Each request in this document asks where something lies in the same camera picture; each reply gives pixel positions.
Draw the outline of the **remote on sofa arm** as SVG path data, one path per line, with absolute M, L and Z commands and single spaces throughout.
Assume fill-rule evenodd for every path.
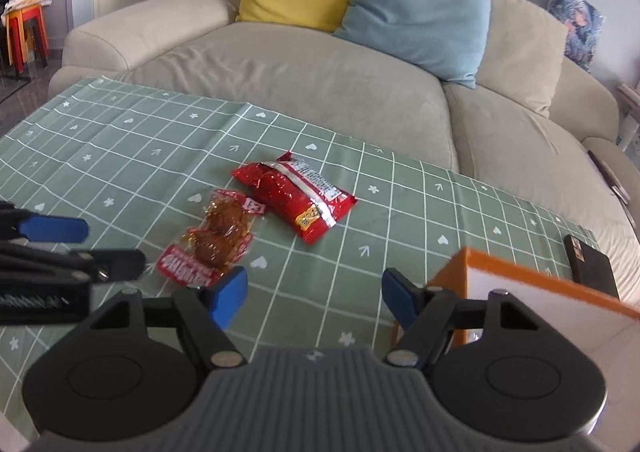
M 591 158 L 591 160 L 593 161 L 593 164 L 596 165 L 597 170 L 600 172 L 601 176 L 603 177 L 608 187 L 612 190 L 612 192 L 617 196 L 617 198 L 624 205 L 628 206 L 630 204 L 630 195 L 628 194 L 626 189 L 623 187 L 620 180 L 618 180 L 616 175 L 614 175 L 614 172 L 612 171 L 612 169 L 609 168 L 608 165 L 605 164 L 605 162 L 602 162 L 602 160 L 599 160 L 597 155 L 594 154 L 591 150 L 588 150 L 587 153 Z

